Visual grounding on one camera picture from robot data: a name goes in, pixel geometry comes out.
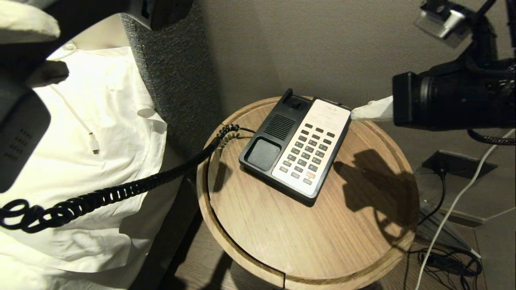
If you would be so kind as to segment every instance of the beige wall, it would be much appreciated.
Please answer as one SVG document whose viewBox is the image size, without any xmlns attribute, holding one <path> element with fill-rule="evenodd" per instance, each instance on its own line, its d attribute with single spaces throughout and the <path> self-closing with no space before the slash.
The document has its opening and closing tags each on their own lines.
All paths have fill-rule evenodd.
<svg viewBox="0 0 516 290">
<path fill-rule="evenodd" d="M 356 107 L 390 95 L 395 74 L 425 71 L 454 59 L 464 45 L 453 50 L 412 25 L 420 2 L 201 0 L 224 113 L 281 95 L 289 87 Z M 467 5 L 478 9 L 481 3 Z M 499 35 L 500 55 L 510 56 L 504 1 L 488 16 Z M 413 170 L 438 149 L 479 158 L 488 147 L 470 140 L 465 131 L 382 127 L 403 149 Z M 496 150 L 488 161 L 499 167 L 479 180 L 457 211 L 488 219 L 514 207 L 514 158 L 514 147 Z M 417 178 L 422 196 L 438 200 L 438 177 Z M 444 207 L 467 182 L 448 178 Z"/>
</svg>

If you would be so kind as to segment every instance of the landline phone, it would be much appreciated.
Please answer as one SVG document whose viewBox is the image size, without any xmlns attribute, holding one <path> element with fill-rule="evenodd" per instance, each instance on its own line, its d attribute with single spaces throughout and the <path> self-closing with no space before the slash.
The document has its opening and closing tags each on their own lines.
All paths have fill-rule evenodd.
<svg viewBox="0 0 516 290">
<path fill-rule="evenodd" d="M 351 122 L 351 110 L 288 89 L 240 154 L 243 167 L 313 206 Z"/>
</svg>

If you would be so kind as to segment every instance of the black coiled cord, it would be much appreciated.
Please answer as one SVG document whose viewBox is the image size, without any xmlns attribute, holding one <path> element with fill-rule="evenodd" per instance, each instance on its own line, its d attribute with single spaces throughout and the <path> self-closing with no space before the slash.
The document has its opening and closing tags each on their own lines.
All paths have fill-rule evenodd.
<svg viewBox="0 0 516 290">
<path fill-rule="evenodd" d="M 467 134 L 473 138 L 475 141 L 493 144 L 493 145 L 503 145 L 503 146 L 514 146 L 516 145 L 516 140 L 514 138 L 503 138 L 503 137 L 492 137 L 479 134 L 472 129 L 467 131 Z"/>
<path fill-rule="evenodd" d="M 40 232 L 46 228 L 60 227 L 101 206 L 128 199 L 177 179 L 208 158 L 227 133 L 239 130 L 255 133 L 253 130 L 241 128 L 238 125 L 224 126 L 217 137 L 189 161 L 144 179 L 95 190 L 89 194 L 59 202 L 47 209 L 39 205 L 30 206 L 29 202 L 24 199 L 13 200 L 0 208 L 0 225 L 8 230 L 22 230 L 29 234 Z M 21 217 L 21 221 L 13 224 L 7 224 L 5 221 L 7 218 L 16 217 Z"/>
</svg>

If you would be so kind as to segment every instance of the white charging cable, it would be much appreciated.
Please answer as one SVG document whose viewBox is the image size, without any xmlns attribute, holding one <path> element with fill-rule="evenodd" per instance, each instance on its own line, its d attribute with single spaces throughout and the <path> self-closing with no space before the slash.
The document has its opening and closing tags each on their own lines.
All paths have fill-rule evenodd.
<svg viewBox="0 0 516 290">
<path fill-rule="evenodd" d="M 507 138 L 509 137 L 512 133 L 514 133 L 515 129 L 511 129 L 507 134 L 505 134 L 503 136 L 503 138 Z M 416 285 L 416 288 L 415 290 L 418 290 L 419 289 L 419 286 L 421 284 L 421 277 L 423 276 L 423 272 L 425 270 L 425 265 L 426 265 L 426 261 L 428 260 L 428 256 L 430 255 L 430 252 L 432 251 L 432 247 L 433 247 L 433 244 L 436 242 L 437 240 L 437 237 L 439 236 L 439 234 L 441 233 L 441 229 L 443 228 L 445 222 L 448 220 L 448 217 L 450 216 L 450 214 L 452 213 L 455 205 L 457 204 L 457 202 L 459 201 L 460 197 L 464 194 L 464 192 L 466 192 L 466 190 L 468 190 L 472 185 L 473 183 L 475 182 L 475 180 L 477 179 L 478 177 L 478 174 L 480 173 L 480 170 L 482 169 L 482 165 L 484 164 L 484 162 L 486 161 L 487 157 L 489 156 L 489 154 L 491 154 L 491 152 L 493 152 L 493 150 L 497 147 L 498 145 L 493 145 L 491 146 L 487 151 L 486 153 L 482 156 L 482 159 L 480 160 L 480 163 L 478 164 L 478 167 L 477 167 L 477 171 L 475 171 L 475 175 L 473 175 L 473 178 L 471 179 L 471 181 L 466 185 L 465 188 L 463 188 L 460 193 L 457 195 L 457 197 L 455 197 L 455 200 L 453 201 L 453 203 L 451 204 L 452 206 L 450 206 L 450 208 L 448 209 L 448 212 L 446 213 L 446 215 L 444 216 L 443 218 L 443 221 L 441 221 L 441 224 L 439 225 L 439 227 L 437 228 L 437 232 L 435 234 L 435 236 L 433 236 L 433 239 L 432 239 L 432 242 L 430 243 L 430 246 L 428 247 L 428 250 L 426 251 L 426 255 L 425 255 L 425 259 L 423 260 L 423 263 L 421 264 L 421 269 L 420 269 L 420 274 L 419 274 L 419 277 L 417 278 L 417 285 Z"/>
<path fill-rule="evenodd" d="M 61 99 L 63 100 L 63 102 L 66 105 L 66 107 L 68 107 L 68 109 L 70 110 L 70 112 L 72 112 L 72 114 L 75 116 L 77 121 L 79 121 L 79 123 L 83 126 L 83 128 L 88 132 L 88 135 L 89 135 L 89 138 L 90 138 L 89 143 L 90 143 L 91 151 L 94 154 L 98 154 L 99 150 L 100 150 L 100 147 L 99 147 L 99 142 L 95 138 L 95 134 L 90 130 L 88 125 L 86 125 L 86 123 L 79 117 L 77 112 L 75 112 L 75 110 L 72 108 L 70 103 L 68 103 L 68 101 L 66 100 L 65 96 L 62 95 L 62 93 L 54 85 L 50 85 L 50 88 L 52 88 L 52 90 L 54 90 L 56 92 L 56 94 L 58 94 L 61 97 Z"/>
</svg>

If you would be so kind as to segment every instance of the table top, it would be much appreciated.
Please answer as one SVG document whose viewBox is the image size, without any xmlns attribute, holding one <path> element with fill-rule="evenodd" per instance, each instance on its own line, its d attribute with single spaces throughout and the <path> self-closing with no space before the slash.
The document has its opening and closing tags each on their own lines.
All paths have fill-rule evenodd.
<svg viewBox="0 0 516 290">
<path fill-rule="evenodd" d="M 224 124 L 256 130 L 278 99 L 253 103 Z M 229 136 L 198 169 L 203 217 L 236 262 L 294 289 L 362 287 L 396 266 L 412 244 L 419 200 L 407 160 L 384 131 L 351 123 L 313 207 L 243 170 L 238 156 L 251 136 Z"/>
</svg>

